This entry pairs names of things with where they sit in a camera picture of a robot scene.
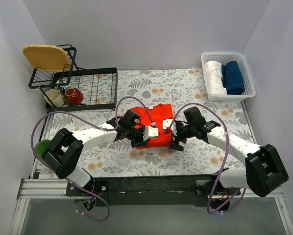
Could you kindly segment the woven yellow plate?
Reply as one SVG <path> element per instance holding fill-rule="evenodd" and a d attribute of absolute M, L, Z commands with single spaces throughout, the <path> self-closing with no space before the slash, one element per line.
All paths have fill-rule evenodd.
<path fill-rule="evenodd" d="M 28 62 L 37 70 L 62 72 L 71 69 L 68 54 L 60 47 L 51 45 L 26 45 L 22 49 Z"/>

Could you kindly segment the rolled blue t shirt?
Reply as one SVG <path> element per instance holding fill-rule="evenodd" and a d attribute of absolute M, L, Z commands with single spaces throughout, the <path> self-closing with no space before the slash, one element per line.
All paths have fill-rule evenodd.
<path fill-rule="evenodd" d="M 230 61 L 221 66 L 222 85 L 226 88 L 228 95 L 242 95 L 245 92 L 243 76 L 238 63 Z"/>

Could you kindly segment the green floral mug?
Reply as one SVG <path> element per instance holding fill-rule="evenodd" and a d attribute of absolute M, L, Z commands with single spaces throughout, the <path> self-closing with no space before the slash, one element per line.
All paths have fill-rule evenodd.
<path fill-rule="evenodd" d="M 51 140 L 41 140 L 35 145 L 34 150 L 36 151 L 39 158 L 42 157 L 43 152 L 47 149 L 50 142 Z"/>

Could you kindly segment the rolled white t shirt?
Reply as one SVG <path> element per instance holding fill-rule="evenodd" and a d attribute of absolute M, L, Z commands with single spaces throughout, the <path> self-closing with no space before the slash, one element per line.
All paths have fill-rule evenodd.
<path fill-rule="evenodd" d="M 205 72 L 207 75 L 209 93 L 226 95 L 227 90 L 222 83 L 222 64 L 217 61 L 208 61 L 205 63 Z"/>

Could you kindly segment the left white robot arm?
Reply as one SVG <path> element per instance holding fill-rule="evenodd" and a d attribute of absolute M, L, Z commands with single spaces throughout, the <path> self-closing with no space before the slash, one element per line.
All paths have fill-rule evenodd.
<path fill-rule="evenodd" d="M 104 143 L 128 139 L 133 147 L 146 145 L 151 138 L 158 136 L 156 124 L 151 126 L 139 123 L 140 115 L 128 110 L 123 117 L 115 117 L 100 126 L 71 132 L 59 130 L 41 153 L 42 162 L 60 179 L 68 179 L 77 185 L 84 196 L 94 190 L 91 175 L 78 165 L 83 151 Z"/>

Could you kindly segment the cream mug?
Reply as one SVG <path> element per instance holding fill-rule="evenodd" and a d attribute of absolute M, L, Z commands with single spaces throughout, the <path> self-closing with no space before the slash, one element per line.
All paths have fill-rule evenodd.
<path fill-rule="evenodd" d="M 58 89 L 50 89 L 45 92 L 44 100 L 52 107 L 62 107 L 64 98 Z"/>

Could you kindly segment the floral table mat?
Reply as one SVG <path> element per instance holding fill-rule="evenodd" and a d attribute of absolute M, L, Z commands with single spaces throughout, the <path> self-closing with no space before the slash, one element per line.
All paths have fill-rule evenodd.
<path fill-rule="evenodd" d="M 101 125 L 128 109 L 171 103 L 178 111 L 192 102 L 200 104 L 206 120 L 223 120 L 230 133 L 254 142 L 254 136 L 241 103 L 211 102 L 205 89 L 203 72 L 198 68 L 173 70 L 121 70 L 118 72 L 117 111 L 89 110 L 76 112 L 75 117 L 55 114 L 48 118 L 43 138 L 52 139 L 62 128 L 85 130 L 90 124 Z M 128 140 L 105 143 L 84 151 L 79 164 L 94 177 L 163 176 L 212 174 L 221 165 L 241 169 L 243 164 L 233 156 L 196 138 L 188 139 L 184 150 L 166 147 L 136 149 Z"/>

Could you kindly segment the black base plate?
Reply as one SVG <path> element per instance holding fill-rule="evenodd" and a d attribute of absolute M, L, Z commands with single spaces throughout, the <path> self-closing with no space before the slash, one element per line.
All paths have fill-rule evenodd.
<path fill-rule="evenodd" d="M 105 177 L 86 187 L 110 206 L 119 205 L 207 205 L 209 192 L 198 186 L 216 179 L 216 174 Z"/>

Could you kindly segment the aluminium frame rail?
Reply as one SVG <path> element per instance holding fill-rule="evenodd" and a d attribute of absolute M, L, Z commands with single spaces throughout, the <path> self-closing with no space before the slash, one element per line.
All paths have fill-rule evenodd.
<path fill-rule="evenodd" d="M 235 196 L 230 210 L 206 206 L 119 205 L 100 197 L 82 214 L 90 195 L 66 180 L 25 179 L 17 196 L 13 235 L 293 235 L 283 191 L 261 198 Z"/>

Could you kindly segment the white plastic basket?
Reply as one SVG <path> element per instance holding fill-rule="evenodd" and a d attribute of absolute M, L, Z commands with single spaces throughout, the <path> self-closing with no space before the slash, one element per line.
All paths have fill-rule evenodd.
<path fill-rule="evenodd" d="M 206 75 L 205 63 L 208 61 L 217 61 L 222 65 L 226 65 L 230 61 L 236 61 L 238 63 L 239 70 L 243 77 L 245 92 L 241 95 L 222 95 L 222 94 L 211 94 L 209 91 L 208 79 Z M 211 102 L 242 102 L 247 98 L 254 97 L 256 90 L 252 80 L 249 66 L 246 62 L 245 57 L 236 52 L 204 52 L 201 54 L 201 63 L 203 77 L 207 92 L 208 100 Z"/>

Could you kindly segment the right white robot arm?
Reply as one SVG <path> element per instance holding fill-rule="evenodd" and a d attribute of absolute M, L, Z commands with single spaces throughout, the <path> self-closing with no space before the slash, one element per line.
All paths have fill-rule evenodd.
<path fill-rule="evenodd" d="M 165 132 L 171 133 L 170 149 L 183 151 L 180 144 L 195 137 L 224 150 L 244 165 L 242 169 L 219 170 L 204 184 L 206 190 L 221 195 L 229 188 L 245 188 L 265 197 L 288 181 L 288 173 L 273 145 L 260 146 L 230 134 L 223 124 L 207 122 L 197 107 L 185 110 L 184 116 L 186 122 L 174 118 L 163 122 Z"/>

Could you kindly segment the red mug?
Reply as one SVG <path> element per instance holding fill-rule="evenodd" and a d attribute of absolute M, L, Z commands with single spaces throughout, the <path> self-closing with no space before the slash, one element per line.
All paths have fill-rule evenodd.
<path fill-rule="evenodd" d="M 81 104 L 83 101 L 83 93 L 76 88 L 69 88 L 65 90 L 65 99 L 68 105 L 75 106 Z"/>

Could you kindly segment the orange t shirt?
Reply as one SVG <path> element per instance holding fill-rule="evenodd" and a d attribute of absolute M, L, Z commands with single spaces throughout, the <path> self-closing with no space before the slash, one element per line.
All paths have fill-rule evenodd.
<path fill-rule="evenodd" d="M 143 125 L 151 125 L 151 121 L 144 107 L 134 107 L 131 109 L 140 115 L 141 120 L 139 121 L 139 123 Z M 173 109 L 171 103 L 159 103 L 155 106 L 149 106 L 148 110 L 152 119 L 155 121 L 157 128 L 159 129 L 159 137 L 151 139 L 146 144 L 146 146 L 137 146 L 136 148 L 143 149 L 152 147 L 168 147 L 171 141 L 171 135 L 165 133 L 162 124 L 164 120 L 173 118 Z"/>

